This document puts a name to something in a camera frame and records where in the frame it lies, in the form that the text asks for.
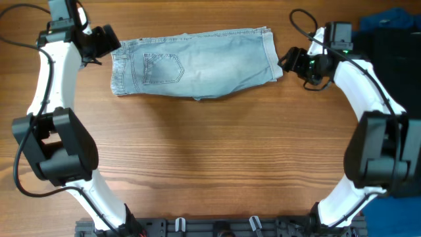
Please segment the light blue denim shorts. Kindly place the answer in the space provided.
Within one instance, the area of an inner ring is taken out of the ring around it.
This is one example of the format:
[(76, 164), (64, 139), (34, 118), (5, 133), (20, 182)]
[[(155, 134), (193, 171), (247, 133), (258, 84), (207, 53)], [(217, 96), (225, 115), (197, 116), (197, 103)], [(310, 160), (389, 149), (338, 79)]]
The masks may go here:
[(217, 30), (122, 41), (112, 52), (111, 90), (214, 99), (282, 75), (271, 29)]

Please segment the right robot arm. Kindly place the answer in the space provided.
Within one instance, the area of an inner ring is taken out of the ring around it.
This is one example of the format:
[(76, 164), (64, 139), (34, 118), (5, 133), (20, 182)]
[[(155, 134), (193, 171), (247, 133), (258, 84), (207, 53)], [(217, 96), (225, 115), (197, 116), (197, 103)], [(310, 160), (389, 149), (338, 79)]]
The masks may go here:
[(329, 77), (358, 120), (345, 150), (343, 178), (309, 214), (280, 217), (281, 226), (308, 234), (340, 233), (376, 198), (420, 195), (408, 190), (420, 174), (420, 119), (408, 116), (389, 95), (369, 59), (348, 50), (313, 54), (292, 47), (278, 64), (310, 84)]

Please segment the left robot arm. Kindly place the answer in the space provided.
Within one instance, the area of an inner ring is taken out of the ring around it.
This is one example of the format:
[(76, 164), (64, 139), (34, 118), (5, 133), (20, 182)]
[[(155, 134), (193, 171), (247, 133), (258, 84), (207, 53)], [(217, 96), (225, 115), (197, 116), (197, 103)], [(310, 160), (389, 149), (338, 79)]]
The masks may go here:
[[(98, 236), (143, 236), (142, 226), (101, 176), (95, 141), (73, 111), (78, 71), (119, 47), (109, 25), (51, 26), (40, 33), (34, 47), (41, 62), (36, 94), (26, 116), (12, 122), (18, 142), (13, 177), (19, 191), (31, 198), (71, 194), (93, 219)], [(18, 174), (22, 155), (36, 177), (55, 190), (35, 194), (23, 188)]]

